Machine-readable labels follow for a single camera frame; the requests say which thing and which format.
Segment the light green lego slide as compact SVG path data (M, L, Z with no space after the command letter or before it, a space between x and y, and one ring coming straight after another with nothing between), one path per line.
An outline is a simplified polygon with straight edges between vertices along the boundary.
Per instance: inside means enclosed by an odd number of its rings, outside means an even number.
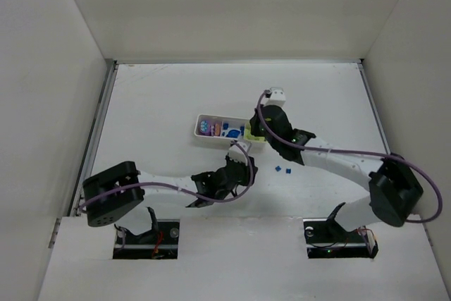
M265 137L258 137L252 134L251 132L251 125L249 122L245 124L245 131L244 131L244 137L245 140L250 142L256 142L256 143L265 143Z

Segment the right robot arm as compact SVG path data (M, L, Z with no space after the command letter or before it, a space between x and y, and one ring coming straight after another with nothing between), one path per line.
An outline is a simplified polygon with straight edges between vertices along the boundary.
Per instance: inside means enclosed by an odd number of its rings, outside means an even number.
M327 218L333 232L352 232L383 222L401 227L424 193L411 169L399 159L330 152L311 132L293 128L279 106L260 106L250 119L251 134L264 137L285 160L323 169L364 188L369 195L340 203Z

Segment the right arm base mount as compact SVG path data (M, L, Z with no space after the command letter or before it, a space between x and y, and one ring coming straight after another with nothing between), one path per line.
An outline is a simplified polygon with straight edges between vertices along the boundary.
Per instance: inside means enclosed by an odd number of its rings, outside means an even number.
M303 220L309 259L374 259L378 254L378 242L371 229L361 226L353 231L346 231L335 221L344 205L344 202L339 204L325 219Z

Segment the purple flower lego block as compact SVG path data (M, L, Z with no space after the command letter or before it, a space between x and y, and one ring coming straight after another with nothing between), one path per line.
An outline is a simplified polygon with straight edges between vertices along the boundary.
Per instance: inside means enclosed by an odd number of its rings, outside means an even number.
M201 119L198 123L198 131L203 136L214 136L215 122L211 119Z

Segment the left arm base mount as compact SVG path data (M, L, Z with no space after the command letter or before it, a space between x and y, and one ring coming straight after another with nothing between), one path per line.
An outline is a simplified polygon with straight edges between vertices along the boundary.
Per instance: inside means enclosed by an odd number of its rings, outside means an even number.
M134 235L127 228L114 225L116 241L113 259L168 260L178 258L180 221L178 219L158 219L151 207L147 208L151 228Z

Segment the blue lego cluster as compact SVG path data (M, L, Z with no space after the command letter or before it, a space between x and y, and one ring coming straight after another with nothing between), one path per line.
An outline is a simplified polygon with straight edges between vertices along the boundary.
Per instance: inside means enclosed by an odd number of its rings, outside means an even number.
M226 135L226 137L233 139L239 138L239 136L241 136L241 130L229 130Z

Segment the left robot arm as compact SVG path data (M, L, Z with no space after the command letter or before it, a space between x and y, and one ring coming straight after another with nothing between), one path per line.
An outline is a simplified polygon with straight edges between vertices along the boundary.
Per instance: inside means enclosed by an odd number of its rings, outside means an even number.
M85 213L90 227L113 224L131 235L151 230L157 217L179 219L184 209L228 204L239 199L255 181L254 159L238 161L227 156L225 166L182 178L155 176L137 170L132 161L106 169L82 184Z

